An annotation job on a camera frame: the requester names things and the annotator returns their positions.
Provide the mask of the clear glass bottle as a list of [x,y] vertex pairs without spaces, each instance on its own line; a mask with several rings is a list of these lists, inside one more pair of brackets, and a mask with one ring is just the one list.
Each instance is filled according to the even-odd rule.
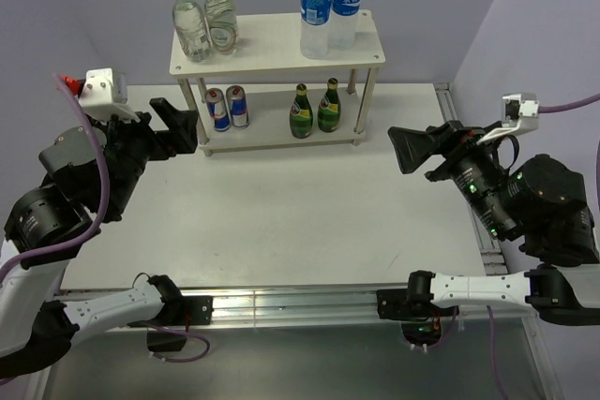
[[204,0],[204,12],[213,47],[221,54],[233,54],[240,37],[233,0]]
[[202,8],[195,0],[175,0],[172,22],[186,58],[201,63],[210,56],[210,41]]

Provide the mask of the green glass bottle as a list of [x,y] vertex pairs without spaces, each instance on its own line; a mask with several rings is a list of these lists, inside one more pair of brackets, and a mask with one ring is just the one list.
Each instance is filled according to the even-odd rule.
[[338,80],[330,78],[327,89],[319,103],[318,127],[322,132],[337,130],[341,119],[341,104],[338,96]]
[[292,135],[297,139],[307,138],[313,129],[313,111],[308,101],[308,89],[303,83],[296,86],[296,94],[289,114]]

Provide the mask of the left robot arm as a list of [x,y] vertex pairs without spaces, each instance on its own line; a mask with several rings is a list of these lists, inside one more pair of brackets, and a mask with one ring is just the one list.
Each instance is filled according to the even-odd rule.
[[[167,275],[88,301],[53,298],[53,283],[104,224],[117,222],[151,161],[196,151],[195,111],[167,99],[131,122],[84,116],[41,152],[42,184],[13,206],[1,248],[1,377],[43,370],[82,341],[130,324],[168,325],[183,312],[183,295]],[[150,126],[158,116],[164,128]]]

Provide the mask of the blue label water bottle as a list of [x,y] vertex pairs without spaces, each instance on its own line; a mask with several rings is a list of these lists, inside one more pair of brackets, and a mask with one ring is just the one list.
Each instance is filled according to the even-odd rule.
[[328,44],[331,49],[348,50],[355,41],[361,0],[332,0]]
[[309,59],[323,59],[328,53],[331,0],[300,0],[300,51]]

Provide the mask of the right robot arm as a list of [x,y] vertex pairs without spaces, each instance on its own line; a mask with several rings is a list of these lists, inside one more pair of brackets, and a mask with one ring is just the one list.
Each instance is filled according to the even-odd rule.
[[406,288],[378,291],[381,318],[448,316],[465,304],[512,304],[556,325],[598,324],[598,304],[585,304],[572,279],[599,264],[583,176],[546,154],[519,168],[503,167],[501,139],[486,138],[499,127],[449,121],[424,131],[392,126],[387,134],[402,173],[413,173],[430,157],[442,156],[442,164],[426,172],[427,180],[452,181],[492,238],[521,239],[520,251],[538,259],[539,266],[493,276],[415,271]]

